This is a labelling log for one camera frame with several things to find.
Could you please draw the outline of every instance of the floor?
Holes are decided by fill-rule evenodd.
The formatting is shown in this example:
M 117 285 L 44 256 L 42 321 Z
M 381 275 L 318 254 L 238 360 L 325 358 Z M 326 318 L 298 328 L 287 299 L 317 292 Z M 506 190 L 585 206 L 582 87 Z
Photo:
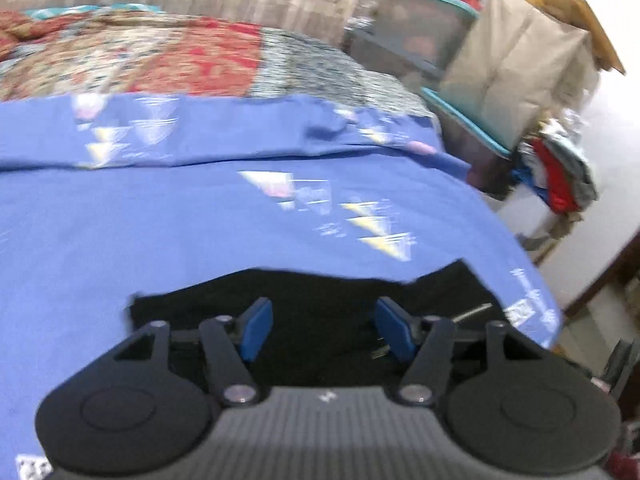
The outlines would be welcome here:
M 570 359 L 602 373 L 609 354 L 622 338 L 640 336 L 625 308 L 621 287 L 607 285 L 588 307 L 562 329 L 558 344 Z

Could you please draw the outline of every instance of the black garment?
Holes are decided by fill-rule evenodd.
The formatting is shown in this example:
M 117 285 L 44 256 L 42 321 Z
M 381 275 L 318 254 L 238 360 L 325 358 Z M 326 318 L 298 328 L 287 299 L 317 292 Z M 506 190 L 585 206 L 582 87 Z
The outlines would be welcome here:
M 398 378 L 406 367 L 392 355 L 372 358 L 385 345 L 372 321 L 380 296 L 421 316 L 454 317 L 493 305 L 460 322 L 462 328 L 482 329 L 490 320 L 505 319 L 498 301 L 461 260 L 408 285 L 242 270 L 162 296 L 136 298 L 129 314 L 135 328 L 162 319 L 173 330 L 193 329 L 209 317 L 238 316 L 260 296 L 273 303 L 274 322 L 251 373 L 267 386 L 364 386 Z M 185 365 L 182 359 L 180 367 Z

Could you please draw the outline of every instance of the yellow wooden board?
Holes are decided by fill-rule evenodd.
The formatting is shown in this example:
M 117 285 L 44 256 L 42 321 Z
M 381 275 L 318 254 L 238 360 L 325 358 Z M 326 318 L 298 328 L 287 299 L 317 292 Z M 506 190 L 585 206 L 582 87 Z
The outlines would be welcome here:
M 586 0 L 526 1 L 556 20 L 590 31 L 593 40 L 593 57 L 598 60 L 600 67 L 604 70 L 615 68 L 621 74 L 625 73 L 616 50 Z

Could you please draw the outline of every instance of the beige bag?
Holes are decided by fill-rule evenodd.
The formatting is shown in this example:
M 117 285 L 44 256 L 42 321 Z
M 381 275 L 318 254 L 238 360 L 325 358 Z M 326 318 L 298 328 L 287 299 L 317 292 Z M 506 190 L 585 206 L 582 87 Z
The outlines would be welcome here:
M 597 81 L 588 31 L 524 0 L 488 0 L 439 93 L 511 150 L 544 109 L 579 109 Z

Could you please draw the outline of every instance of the circular disc cover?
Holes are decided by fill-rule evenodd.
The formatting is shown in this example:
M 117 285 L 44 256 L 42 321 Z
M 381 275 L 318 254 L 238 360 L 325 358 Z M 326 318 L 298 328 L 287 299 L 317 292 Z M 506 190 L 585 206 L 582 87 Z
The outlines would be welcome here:
M 84 370 L 42 402 L 36 432 L 54 466 L 100 476 L 153 471 L 193 449 L 211 422 L 204 394 L 137 362 Z
M 585 469 L 614 446 L 620 411 L 569 365 L 513 361 L 449 396 L 452 437 L 483 462 L 531 475 Z

